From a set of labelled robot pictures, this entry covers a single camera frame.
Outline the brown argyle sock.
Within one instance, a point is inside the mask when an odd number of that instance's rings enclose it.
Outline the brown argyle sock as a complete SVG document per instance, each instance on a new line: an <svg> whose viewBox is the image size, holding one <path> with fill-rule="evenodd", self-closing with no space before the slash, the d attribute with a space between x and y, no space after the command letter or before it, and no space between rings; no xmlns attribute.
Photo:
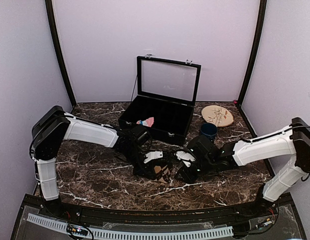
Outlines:
<svg viewBox="0 0 310 240"><path fill-rule="evenodd" d="M168 184L170 182L173 169L172 164L155 165L153 169L155 172L155 181L163 184Z"/></svg>

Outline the pink teal patterned sock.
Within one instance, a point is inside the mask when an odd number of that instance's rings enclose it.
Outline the pink teal patterned sock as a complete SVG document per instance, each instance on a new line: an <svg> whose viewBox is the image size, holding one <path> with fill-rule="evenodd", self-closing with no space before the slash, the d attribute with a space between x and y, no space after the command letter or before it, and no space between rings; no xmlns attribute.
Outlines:
<svg viewBox="0 0 310 240"><path fill-rule="evenodd" d="M137 125L143 125L146 127L152 127L152 125L154 124L155 118L154 117L149 117L145 120L138 120L136 122Z"/></svg>

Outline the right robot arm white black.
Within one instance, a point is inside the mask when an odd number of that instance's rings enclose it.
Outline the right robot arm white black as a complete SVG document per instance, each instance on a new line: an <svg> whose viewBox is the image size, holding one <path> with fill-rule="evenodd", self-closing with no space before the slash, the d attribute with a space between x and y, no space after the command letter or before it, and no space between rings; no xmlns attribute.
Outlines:
<svg viewBox="0 0 310 240"><path fill-rule="evenodd" d="M261 217L286 190L310 175L310 125L295 117L290 125L278 131L228 142L221 148L200 135L175 156L183 163L175 178L187 184L194 183L200 174L234 170L259 160L289 156L288 162L259 189L256 201L250 205L250 213Z"/></svg>

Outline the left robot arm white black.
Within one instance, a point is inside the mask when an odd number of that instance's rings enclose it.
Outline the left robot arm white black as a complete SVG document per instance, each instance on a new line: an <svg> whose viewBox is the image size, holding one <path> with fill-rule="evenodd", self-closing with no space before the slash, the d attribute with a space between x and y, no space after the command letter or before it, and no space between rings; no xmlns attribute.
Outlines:
<svg viewBox="0 0 310 240"><path fill-rule="evenodd" d="M101 145L122 154L133 165L135 175L151 180L156 179L154 167L145 163L146 154L142 150L151 135L143 125L132 129L121 129L109 124L99 124L76 117L53 106L32 128L32 141L29 156L35 162L37 180L46 210L55 218L66 213L60 203L57 187L56 158L61 144L65 140L75 140Z"/></svg>

